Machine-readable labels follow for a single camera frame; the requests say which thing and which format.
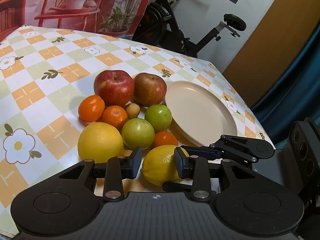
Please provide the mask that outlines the large yellow orange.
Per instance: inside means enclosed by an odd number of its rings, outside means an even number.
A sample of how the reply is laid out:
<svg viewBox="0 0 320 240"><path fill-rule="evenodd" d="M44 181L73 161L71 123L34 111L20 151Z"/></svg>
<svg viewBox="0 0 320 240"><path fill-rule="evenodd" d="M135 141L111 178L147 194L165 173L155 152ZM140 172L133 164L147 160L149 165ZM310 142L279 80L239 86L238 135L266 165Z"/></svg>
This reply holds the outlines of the large yellow orange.
<svg viewBox="0 0 320 240"><path fill-rule="evenodd" d="M108 159L122 155L124 143L120 132L104 122L89 124L78 139L78 155L81 160L93 159L106 163Z"/></svg>

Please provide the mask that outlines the yellow lemon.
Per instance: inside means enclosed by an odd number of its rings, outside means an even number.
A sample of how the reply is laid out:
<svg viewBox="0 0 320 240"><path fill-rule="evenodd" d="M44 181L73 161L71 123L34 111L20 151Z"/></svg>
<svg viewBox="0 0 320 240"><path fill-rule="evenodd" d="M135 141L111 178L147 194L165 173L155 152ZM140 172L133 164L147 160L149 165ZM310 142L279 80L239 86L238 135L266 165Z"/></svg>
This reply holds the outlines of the yellow lemon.
<svg viewBox="0 0 320 240"><path fill-rule="evenodd" d="M156 186L162 186L167 181L180 180L174 159L176 147L176 145L158 146L145 156L142 164L142 174L148 182Z"/></svg>

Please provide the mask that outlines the small orange tangerine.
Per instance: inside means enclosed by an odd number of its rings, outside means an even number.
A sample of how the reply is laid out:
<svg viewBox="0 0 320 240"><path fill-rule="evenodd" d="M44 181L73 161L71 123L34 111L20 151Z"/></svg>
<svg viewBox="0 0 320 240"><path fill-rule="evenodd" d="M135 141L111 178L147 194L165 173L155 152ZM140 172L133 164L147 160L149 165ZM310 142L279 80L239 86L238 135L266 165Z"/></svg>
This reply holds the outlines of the small orange tangerine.
<svg viewBox="0 0 320 240"><path fill-rule="evenodd" d="M178 146L178 140L171 132L159 131L155 134L152 146L153 148L156 148L163 145Z"/></svg>

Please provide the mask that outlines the green fruit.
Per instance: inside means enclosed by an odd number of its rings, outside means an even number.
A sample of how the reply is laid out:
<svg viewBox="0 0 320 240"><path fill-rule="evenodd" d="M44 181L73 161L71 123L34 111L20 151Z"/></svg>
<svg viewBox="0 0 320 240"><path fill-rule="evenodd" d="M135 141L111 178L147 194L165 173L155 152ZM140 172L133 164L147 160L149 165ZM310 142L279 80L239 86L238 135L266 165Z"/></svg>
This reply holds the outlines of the green fruit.
<svg viewBox="0 0 320 240"><path fill-rule="evenodd" d="M134 150L149 148L155 138L155 130L152 125L141 118L133 118L127 121L121 129L121 136L124 144Z"/></svg>
<svg viewBox="0 0 320 240"><path fill-rule="evenodd" d="M152 105L146 110L145 120L152 125L157 133L170 127L172 113L166 105Z"/></svg>

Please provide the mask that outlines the small brown longan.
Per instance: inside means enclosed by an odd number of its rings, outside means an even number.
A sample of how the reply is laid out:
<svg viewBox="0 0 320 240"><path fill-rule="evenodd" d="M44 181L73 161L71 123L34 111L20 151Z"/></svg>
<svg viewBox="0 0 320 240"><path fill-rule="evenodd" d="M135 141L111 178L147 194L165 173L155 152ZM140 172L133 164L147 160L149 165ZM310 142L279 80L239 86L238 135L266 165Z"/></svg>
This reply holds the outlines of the small brown longan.
<svg viewBox="0 0 320 240"><path fill-rule="evenodd" d="M129 119L136 118L140 114L140 107L136 103L129 103L125 107Z"/></svg>

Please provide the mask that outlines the beige round plate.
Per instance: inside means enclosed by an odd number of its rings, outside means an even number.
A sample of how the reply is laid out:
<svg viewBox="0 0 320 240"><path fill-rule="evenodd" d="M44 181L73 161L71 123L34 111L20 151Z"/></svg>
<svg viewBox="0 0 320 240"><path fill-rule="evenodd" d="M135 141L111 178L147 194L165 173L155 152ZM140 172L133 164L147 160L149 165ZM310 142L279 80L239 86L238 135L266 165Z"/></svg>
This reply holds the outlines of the beige round plate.
<svg viewBox="0 0 320 240"><path fill-rule="evenodd" d="M238 135L234 118L222 101L200 85L175 81L165 104L182 134L197 146L209 146L221 135Z"/></svg>

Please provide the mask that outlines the blue curtain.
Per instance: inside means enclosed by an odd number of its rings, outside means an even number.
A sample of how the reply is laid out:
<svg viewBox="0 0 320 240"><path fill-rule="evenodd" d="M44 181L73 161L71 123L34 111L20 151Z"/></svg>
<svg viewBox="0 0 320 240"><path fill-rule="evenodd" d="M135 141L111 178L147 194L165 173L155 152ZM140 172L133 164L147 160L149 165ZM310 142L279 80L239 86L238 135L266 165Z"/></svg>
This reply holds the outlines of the blue curtain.
<svg viewBox="0 0 320 240"><path fill-rule="evenodd" d="M279 149L295 121L311 118L319 126L319 25L252 112Z"/></svg>

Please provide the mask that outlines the dark red apple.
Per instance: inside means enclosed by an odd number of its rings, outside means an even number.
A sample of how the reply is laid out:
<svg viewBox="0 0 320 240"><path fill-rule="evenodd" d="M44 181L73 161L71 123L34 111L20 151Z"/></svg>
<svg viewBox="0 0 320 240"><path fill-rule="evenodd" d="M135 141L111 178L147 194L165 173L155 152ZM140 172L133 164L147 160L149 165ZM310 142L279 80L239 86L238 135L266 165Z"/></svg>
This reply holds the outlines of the dark red apple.
<svg viewBox="0 0 320 240"><path fill-rule="evenodd" d="M93 89L106 106L123 107L133 98L135 83L123 70L104 70L96 76Z"/></svg>

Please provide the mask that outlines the brownish red apple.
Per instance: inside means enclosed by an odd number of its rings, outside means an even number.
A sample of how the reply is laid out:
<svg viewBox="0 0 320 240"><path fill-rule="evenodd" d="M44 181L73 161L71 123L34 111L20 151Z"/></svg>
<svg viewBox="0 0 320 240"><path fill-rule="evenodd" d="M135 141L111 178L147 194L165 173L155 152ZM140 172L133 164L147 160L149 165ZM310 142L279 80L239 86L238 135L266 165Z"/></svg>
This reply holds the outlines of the brownish red apple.
<svg viewBox="0 0 320 240"><path fill-rule="evenodd" d="M142 106L160 104L167 93L167 84L158 75L140 73L133 79L135 91L133 99Z"/></svg>

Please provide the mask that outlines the wooden orange door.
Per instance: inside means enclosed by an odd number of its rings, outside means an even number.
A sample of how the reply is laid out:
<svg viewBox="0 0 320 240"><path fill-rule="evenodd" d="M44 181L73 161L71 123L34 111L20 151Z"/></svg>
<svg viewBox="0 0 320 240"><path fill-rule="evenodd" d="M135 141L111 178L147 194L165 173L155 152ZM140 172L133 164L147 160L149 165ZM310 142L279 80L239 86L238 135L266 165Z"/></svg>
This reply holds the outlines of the wooden orange door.
<svg viewBox="0 0 320 240"><path fill-rule="evenodd" d="M223 72L252 107L280 78L319 23L319 0L275 0Z"/></svg>

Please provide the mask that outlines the checkered floral tablecloth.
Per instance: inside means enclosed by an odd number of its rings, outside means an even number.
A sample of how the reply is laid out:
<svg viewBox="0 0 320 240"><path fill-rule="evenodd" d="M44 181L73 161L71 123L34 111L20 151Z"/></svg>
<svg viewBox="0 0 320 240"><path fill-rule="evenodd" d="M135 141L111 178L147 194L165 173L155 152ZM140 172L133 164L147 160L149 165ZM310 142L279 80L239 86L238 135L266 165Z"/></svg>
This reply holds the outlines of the checkered floral tablecloth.
<svg viewBox="0 0 320 240"><path fill-rule="evenodd" d="M268 140L211 62L103 34L23 25L1 41L1 238L17 233L10 206L18 193L78 162L78 107L103 70L195 83L228 108L239 136Z"/></svg>

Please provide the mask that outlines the black exercise bike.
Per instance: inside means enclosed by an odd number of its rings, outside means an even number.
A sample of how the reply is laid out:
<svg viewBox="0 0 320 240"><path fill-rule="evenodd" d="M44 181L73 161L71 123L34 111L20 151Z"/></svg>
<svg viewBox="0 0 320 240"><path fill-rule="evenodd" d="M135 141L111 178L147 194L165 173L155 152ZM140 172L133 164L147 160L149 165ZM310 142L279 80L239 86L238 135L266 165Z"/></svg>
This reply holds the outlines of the black exercise bike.
<svg viewBox="0 0 320 240"><path fill-rule="evenodd" d="M197 58L199 51L211 40L221 39L220 33L223 29L229 30L234 37L240 37L239 32L247 28L246 22L238 16L224 14L223 21L199 42L191 42L179 28L172 10L171 5L176 1L178 0L155 0L148 4L132 40Z"/></svg>

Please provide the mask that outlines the red printed backdrop cloth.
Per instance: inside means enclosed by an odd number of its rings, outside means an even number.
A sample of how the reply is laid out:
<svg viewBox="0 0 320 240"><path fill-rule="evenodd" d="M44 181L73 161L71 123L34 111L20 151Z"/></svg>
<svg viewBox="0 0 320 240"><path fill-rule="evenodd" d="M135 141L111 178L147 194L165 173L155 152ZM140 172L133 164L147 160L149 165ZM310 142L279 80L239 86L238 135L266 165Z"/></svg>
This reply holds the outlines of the red printed backdrop cloth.
<svg viewBox="0 0 320 240"><path fill-rule="evenodd" d="M22 25L131 38L150 0L1 0L1 39Z"/></svg>

